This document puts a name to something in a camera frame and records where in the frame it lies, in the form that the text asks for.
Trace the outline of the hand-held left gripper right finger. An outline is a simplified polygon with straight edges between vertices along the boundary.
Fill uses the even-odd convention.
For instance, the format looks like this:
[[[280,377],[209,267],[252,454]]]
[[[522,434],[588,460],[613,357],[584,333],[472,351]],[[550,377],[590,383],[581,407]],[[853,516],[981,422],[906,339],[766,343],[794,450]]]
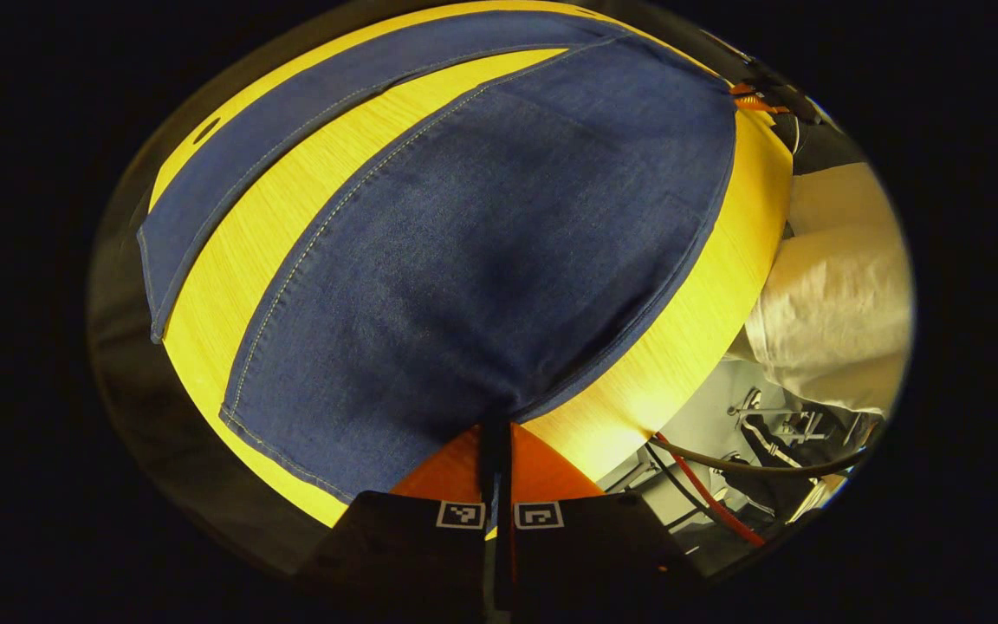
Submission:
[[[512,623],[666,623],[708,581],[642,497],[496,430],[496,607]]]

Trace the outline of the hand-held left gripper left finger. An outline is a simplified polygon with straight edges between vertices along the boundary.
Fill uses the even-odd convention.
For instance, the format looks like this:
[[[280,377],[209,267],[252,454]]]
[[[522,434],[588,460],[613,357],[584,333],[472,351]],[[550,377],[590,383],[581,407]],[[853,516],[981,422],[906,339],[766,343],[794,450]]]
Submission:
[[[357,495],[295,581],[326,623],[483,623],[500,429],[474,426],[391,492]]]

